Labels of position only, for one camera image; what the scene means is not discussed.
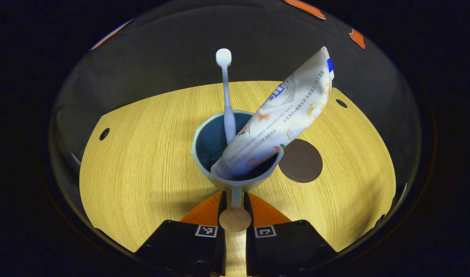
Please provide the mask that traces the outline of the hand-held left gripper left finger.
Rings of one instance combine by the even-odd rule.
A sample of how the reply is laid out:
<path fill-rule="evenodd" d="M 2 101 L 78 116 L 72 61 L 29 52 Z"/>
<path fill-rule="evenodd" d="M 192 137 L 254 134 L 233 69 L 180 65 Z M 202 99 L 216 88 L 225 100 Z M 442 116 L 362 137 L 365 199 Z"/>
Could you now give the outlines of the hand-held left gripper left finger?
<path fill-rule="evenodd" d="M 217 192 L 179 221 L 163 221 L 135 257 L 171 277 L 224 276 L 226 239 L 219 216 L 226 207 L 226 193 Z"/>

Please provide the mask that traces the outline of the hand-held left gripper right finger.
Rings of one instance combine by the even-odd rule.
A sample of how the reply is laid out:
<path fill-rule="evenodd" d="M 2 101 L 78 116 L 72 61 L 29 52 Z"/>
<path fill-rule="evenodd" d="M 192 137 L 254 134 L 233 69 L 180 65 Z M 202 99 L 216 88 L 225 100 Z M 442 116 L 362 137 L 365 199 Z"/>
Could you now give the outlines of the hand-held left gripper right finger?
<path fill-rule="evenodd" d="M 307 220 L 291 220 L 273 205 L 245 193 L 252 216 L 246 232 L 249 277 L 312 277 L 337 252 Z"/>

